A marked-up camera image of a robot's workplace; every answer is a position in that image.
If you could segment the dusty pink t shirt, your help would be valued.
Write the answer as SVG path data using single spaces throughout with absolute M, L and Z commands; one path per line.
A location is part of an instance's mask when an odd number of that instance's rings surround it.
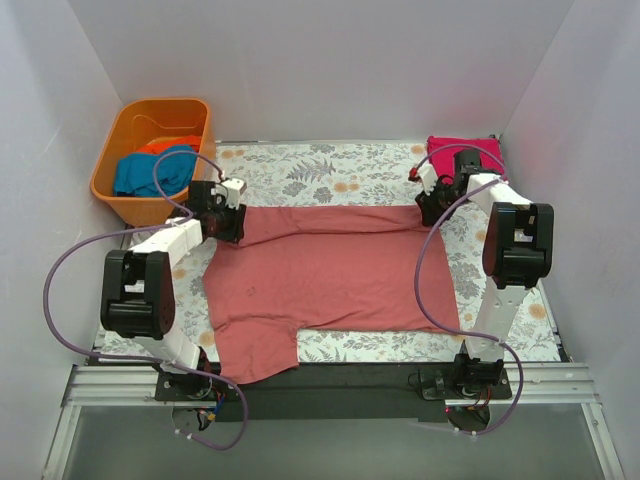
M 414 206 L 253 207 L 203 275 L 222 374 L 253 383 L 298 363 L 302 329 L 459 325 L 444 242 Z

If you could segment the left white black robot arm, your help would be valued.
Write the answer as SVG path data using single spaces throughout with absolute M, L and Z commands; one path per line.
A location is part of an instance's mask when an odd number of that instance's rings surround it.
M 193 400 L 218 399 L 226 385 L 214 380 L 204 349 L 176 324 L 172 269 L 205 240 L 237 244 L 244 237 L 246 182 L 193 181 L 186 202 L 165 227 L 127 250 L 105 259 L 100 320 L 102 327 L 130 339 L 157 359 L 165 386 Z

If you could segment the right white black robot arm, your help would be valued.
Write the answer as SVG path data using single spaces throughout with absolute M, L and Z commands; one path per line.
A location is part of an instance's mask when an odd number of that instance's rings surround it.
M 430 230 L 429 240 L 465 203 L 474 203 L 487 215 L 485 289 L 460 352 L 450 363 L 418 371 L 416 389 L 426 400 L 469 399 L 479 405 L 511 394 L 504 357 L 514 352 L 507 337 L 521 303 L 551 270 L 554 209 L 519 195 L 502 172 L 483 166 L 487 150 L 461 143 L 451 148 L 453 174 L 438 174 L 425 157 L 411 168 L 409 179 L 422 187 L 416 203 Z

